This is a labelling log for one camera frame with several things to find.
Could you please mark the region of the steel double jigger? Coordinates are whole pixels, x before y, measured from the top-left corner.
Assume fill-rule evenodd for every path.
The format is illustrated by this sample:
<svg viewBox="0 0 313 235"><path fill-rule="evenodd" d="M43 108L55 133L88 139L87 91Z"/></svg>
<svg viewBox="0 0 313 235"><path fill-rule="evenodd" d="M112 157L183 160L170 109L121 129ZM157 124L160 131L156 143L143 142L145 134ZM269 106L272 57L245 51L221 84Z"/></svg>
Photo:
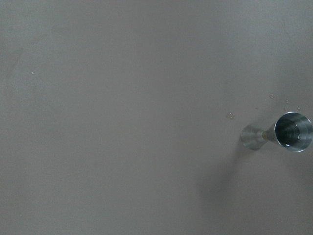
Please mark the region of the steel double jigger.
<svg viewBox="0 0 313 235"><path fill-rule="evenodd" d="M240 139L243 146L250 150L258 150L267 142L272 142L290 152L303 152L313 142L313 123L301 113L287 112L268 129L252 124L246 126Z"/></svg>

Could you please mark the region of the brown table mat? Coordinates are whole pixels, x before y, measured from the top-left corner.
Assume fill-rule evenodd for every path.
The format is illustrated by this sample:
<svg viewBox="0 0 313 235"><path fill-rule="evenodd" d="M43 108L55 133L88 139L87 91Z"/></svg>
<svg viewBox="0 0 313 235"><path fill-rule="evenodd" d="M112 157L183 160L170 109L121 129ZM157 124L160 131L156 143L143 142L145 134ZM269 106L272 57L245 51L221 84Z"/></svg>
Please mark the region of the brown table mat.
<svg viewBox="0 0 313 235"><path fill-rule="evenodd" d="M310 0L3 0L3 235L310 235Z"/></svg>

